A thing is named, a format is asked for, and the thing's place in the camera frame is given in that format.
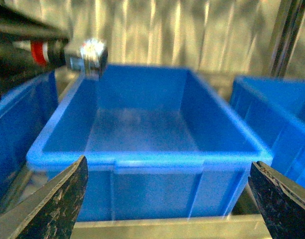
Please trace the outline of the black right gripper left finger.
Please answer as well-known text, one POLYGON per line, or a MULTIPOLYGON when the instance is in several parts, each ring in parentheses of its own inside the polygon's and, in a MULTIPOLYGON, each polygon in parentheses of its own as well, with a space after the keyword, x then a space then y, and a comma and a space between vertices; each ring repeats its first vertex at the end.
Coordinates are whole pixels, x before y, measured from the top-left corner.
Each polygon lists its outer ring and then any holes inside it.
POLYGON ((88 182, 85 156, 0 216, 0 239, 68 239, 88 182))

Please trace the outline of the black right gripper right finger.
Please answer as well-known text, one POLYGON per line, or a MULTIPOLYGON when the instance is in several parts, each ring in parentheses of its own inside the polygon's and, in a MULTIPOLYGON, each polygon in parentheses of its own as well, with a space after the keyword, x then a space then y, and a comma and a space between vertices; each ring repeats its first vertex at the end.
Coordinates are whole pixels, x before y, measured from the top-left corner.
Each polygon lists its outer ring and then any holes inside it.
POLYGON ((305 188, 262 161, 248 183, 273 239, 305 239, 305 188))

